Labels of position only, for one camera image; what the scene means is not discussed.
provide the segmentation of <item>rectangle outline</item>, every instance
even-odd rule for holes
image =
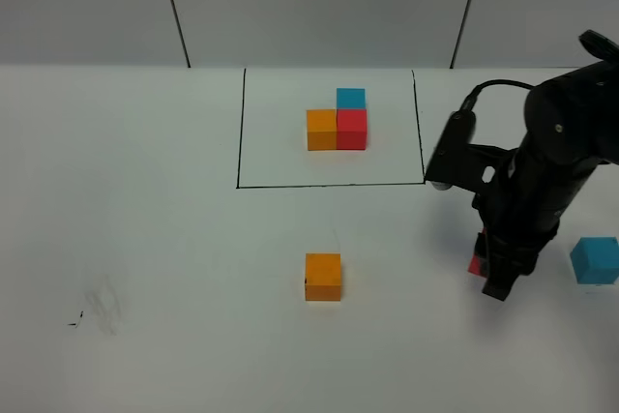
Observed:
[[[423,182],[417,183],[361,183],[361,184],[307,184],[291,186],[241,186],[241,161],[243,159],[243,126],[245,121],[245,82],[248,69],[243,68],[243,97],[241,99],[241,127],[239,129],[239,160],[236,172],[236,189],[302,189],[302,188],[355,188],[355,187],[375,187],[375,186],[424,186],[426,184],[426,169],[424,166],[424,150],[422,148],[422,133],[419,121],[419,108],[417,106],[417,82],[415,72],[413,75],[413,101],[415,105],[415,118],[417,119],[417,136],[419,137],[419,158],[422,163]]]

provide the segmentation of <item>cube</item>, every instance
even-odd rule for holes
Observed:
[[[579,284],[613,284],[619,278],[619,245],[614,237],[582,237],[570,257]]]
[[[338,110],[338,150],[366,150],[368,112]]]
[[[308,110],[308,150],[338,148],[338,114],[335,110]]]
[[[468,265],[468,272],[475,276],[481,276],[482,274],[482,262],[480,261],[480,257],[476,254],[473,254],[473,258],[471,258],[471,262]]]
[[[348,89],[338,88],[336,91],[338,109],[357,109],[363,110],[366,108],[366,90],[365,89]]]
[[[306,300],[341,300],[339,253],[306,254]]]

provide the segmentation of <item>blue cube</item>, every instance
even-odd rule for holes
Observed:
[[[363,110],[366,108],[366,90],[338,88],[338,110],[355,109]]]
[[[619,245],[614,237],[582,237],[570,257],[579,284],[613,284],[619,278]]]

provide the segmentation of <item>white wall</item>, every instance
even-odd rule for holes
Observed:
[[[466,0],[175,0],[193,66],[448,67]]]
[[[619,0],[473,0],[456,66],[582,66],[586,29],[619,41]]]
[[[0,0],[0,63],[185,65],[169,0]]]

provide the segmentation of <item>small red cube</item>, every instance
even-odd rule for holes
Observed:
[[[338,110],[338,150],[366,150],[368,111]]]
[[[480,263],[479,256],[473,255],[471,263],[468,265],[468,272],[476,276],[481,276],[482,278],[484,277],[484,275],[482,275],[482,264]]]

